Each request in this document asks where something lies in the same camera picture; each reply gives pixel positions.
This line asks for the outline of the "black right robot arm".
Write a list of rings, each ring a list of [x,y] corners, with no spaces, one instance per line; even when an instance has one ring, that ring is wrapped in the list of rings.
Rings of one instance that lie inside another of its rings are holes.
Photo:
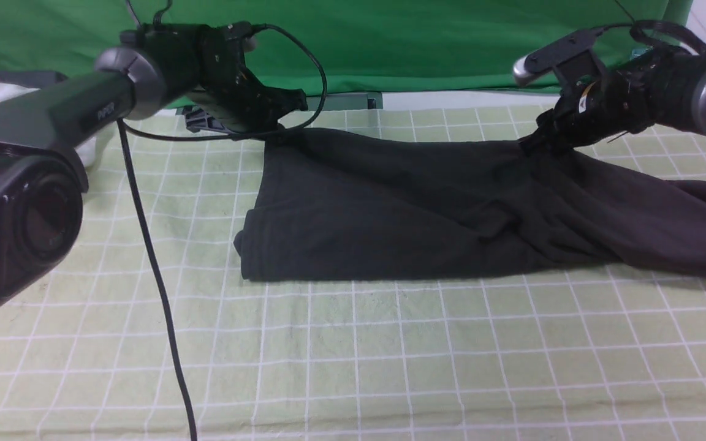
[[[609,70],[589,48],[560,61],[539,50],[516,62],[514,78],[525,85],[547,72],[557,77],[560,98],[519,140],[525,154],[560,156],[655,125],[706,137],[706,52],[653,48]]]

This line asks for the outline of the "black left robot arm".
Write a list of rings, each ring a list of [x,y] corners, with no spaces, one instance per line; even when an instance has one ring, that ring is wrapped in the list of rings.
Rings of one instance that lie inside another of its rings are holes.
[[[299,89],[263,85],[246,66],[264,24],[143,24],[123,31],[86,75],[0,103],[0,307],[64,260],[89,178],[76,148],[120,118],[143,120],[187,97],[235,138],[282,129],[306,111]]]

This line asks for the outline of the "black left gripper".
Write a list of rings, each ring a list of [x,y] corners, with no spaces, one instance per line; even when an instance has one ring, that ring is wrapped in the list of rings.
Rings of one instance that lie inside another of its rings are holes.
[[[308,111],[302,89],[266,87],[246,66],[254,35],[251,24],[203,26],[198,34],[200,90],[191,100],[229,133],[269,133],[280,118]]]

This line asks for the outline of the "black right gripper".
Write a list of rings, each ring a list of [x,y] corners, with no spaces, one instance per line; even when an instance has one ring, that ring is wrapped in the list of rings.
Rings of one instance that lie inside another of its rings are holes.
[[[583,68],[576,78],[569,68],[553,67],[560,74],[558,103],[537,118],[532,134],[518,140],[524,156],[572,151],[622,133],[639,134],[656,124],[649,103],[649,81],[655,64],[624,64],[605,75]]]

